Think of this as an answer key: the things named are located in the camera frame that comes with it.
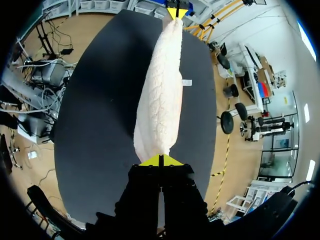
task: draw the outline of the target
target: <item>tripod stand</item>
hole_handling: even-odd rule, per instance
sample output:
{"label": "tripod stand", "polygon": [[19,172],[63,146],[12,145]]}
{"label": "tripod stand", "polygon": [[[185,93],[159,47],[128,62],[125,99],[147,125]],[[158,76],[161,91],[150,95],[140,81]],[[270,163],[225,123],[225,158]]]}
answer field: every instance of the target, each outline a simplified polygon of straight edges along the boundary
{"label": "tripod stand", "polygon": [[[225,15],[223,15],[221,18],[218,18],[218,16],[220,14],[222,14],[224,11],[232,8],[233,6],[235,6],[236,4],[242,2],[241,4],[239,4],[238,6],[236,6],[235,8],[231,9],[229,12],[227,12]],[[184,30],[192,30],[192,29],[196,29],[192,34],[194,36],[198,36],[199,33],[200,35],[198,36],[199,40],[203,40],[205,34],[210,31],[208,38],[206,40],[206,44],[209,42],[212,33],[214,31],[214,28],[216,25],[218,25],[222,20],[226,19],[227,17],[229,17],[230,15],[232,15],[233,13],[235,13],[236,11],[238,11],[239,9],[241,9],[244,6],[251,6],[253,3],[252,0],[235,0],[233,2],[231,2],[230,4],[226,5],[225,7],[223,7],[222,9],[220,9],[218,12],[216,12],[215,14],[212,14],[211,17],[209,19],[207,19],[203,24],[199,24],[199,25],[195,25],[195,26],[188,26],[185,27]]]}
{"label": "tripod stand", "polygon": [[45,53],[43,53],[42,56],[43,57],[49,56],[48,60],[56,59],[57,55],[55,54],[55,52],[54,52],[54,50],[48,40],[48,34],[46,34],[46,32],[45,32],[44,25],[43,25],[42,21],[40,22],[40,26],[41,26],[43,36],[40,33],[38,25],[35,27],[35,29],[38,33],[38,38],[40,39],[41,45],[45,50]]}

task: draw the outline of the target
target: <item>yellow black caution tape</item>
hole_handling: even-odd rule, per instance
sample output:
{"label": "yellow black caution tape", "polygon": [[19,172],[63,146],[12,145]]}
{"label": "yellow black caution tape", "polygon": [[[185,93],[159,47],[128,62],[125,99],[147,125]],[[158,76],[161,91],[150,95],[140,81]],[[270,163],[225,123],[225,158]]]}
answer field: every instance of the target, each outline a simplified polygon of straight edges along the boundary
{"label": "yellow black caution tape", "polygon": [[[228,98],[228,110],[229,109],[230,109],[230,98]],[[222,185],[224,183],[225,174],[226,174],[226,170],[227,170],[229,144],[230,144],[230,134],[228,134],[228,140],[227,140],[227,143],[226,143],[226,153],[225,153],[225,161],[224,161],[223,171],[220,171],[220,172],[217,172],[217,173],[211,175],[212,177],[215,177],[215,176],[218,176],[218,175],[222,175],[222,179],[221,179],[221,182],[220,182],[218,193],[217,193],[216,198],[215,198],[215,202],[213,204],[212,210],[210,211],[210,215],[213,213],[213,211],[214,211],[214,209],[215,209],[215,207],[217,205],[217,202],[218,202],[218,199],[219,199],[219,196],[220,196],[220,193],[221,193]]]}
{"label": "yellow black caution tape", "polygon": [[69,18],[69,17],[67,16],[65,19],[63,19],[63,21],[56,27],[56,29],[57,29],[58,27],[60,27],[68,18]]}

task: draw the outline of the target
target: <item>white sticker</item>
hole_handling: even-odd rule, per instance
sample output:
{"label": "white sticker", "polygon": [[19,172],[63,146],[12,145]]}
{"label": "white sticker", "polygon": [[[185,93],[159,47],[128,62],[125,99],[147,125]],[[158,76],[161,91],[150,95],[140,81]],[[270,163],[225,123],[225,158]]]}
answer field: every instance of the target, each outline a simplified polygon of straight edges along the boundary
{"label": "white sticker", "polygon": [[192,86],[192,80],[182,79],[182,86],[187,86],[187,87]]}
{"label": "white sticker", "polygon": [[38,157],[36,151],[28,152],[28,159],[35,159],[36,157]]}

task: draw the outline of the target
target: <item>wooden floor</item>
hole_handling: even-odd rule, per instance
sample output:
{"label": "wooden floor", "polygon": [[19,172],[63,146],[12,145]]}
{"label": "wooden floor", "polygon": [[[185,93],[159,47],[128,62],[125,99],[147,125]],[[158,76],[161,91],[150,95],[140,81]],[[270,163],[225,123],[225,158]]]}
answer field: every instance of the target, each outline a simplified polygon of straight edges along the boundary
{"label": "wooden floor", "polygon": [[[58,27],[61,33],[71,36],[74,51],[70,55],[64,56],[64,60],[69,63],[77,62],[85,49],[88,47],[97,33],[112,19],[112,15],[105,14],[82,14],[71,18],[55,19],[54,25]],[[45,29],[50,32],[50,26],[45,23]],[[60,34],[61,44],[67,45],[70,39],[67,35]],[[33,31],[25,42],[27,52],[34,60],[42,58],[44,50],[41,48],[37,33]],[[54,42],[53,48],[55,52],[58,50],[58,45]],[[214,69],[214,79],[216,87],[216,106],[217,114],[220,115],[228,108],[228,100],[224,97],[222,89],[227,84],[227,81],[218,75],[217,67],[212,64]],[[240,100],[243,103],[250,103],[249,98],[243,93],[240,93]],[[231,106],[235,103],[234,99],[230,101]],[[216,208],[221,207],[229,217],[233,214],[232,209],[226,207],[226,201],[234,195],[243,195],[246,186],[255,179],[258,175],[259,164],[261,159],[262,141],[257,143],[245,142],[239,133],[240,119],[238,116],[234,119],[234,131],[230,135],[229,154],[227,158],[227,168],[221,188],[221,192],[217,201]],[[6,135],[7,141],[10,138],[10,132],[7,128],[1,127],[1,133]],[[223,134],[219,125],[217,125],[215,154],[211,174],[220,172],[224,169],[226,160],[228,136]],[[38,185],[46,194],[52,206],[61,214],[66,215],[67,211],[64,207],[63,200],[59,193],[59,186],[55,172],[54,160],[54,145],[32,145],[31,142],[17,135],[15,137],[15,145],[21,149],[16,155],[16,159],[23,170],[13,167],[13,172],[10,175],[10,180],[14,185],[17,193],[27,204],[30,200],[27,196],[27,188],[32,185]],[[37,158],[28,159],[28,152],[36,151]],[[208,208],[211,209],[216,201],[216,197],[220,188],[222,175],[211,177],[205,201]]]}

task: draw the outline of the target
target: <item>black table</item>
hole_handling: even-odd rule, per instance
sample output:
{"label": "black table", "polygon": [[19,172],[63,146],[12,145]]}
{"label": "black table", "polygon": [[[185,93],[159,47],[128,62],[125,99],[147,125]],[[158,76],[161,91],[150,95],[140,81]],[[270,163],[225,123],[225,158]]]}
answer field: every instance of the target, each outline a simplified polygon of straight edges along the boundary
{"label": "black table", "polygon": [[[161,31],[160,19],[122,10],[93,39],[72,74],[54,153],[64,206],[78,221],[95,223],[96,212],[114,216],[128,171],[140,163],[133,143],[137,107]],[[179,134],[170,155],[192,166],[204,197],[216,138],[215,84],[209,48],[187,32],[180,72],[192,86],[183,87]]]}

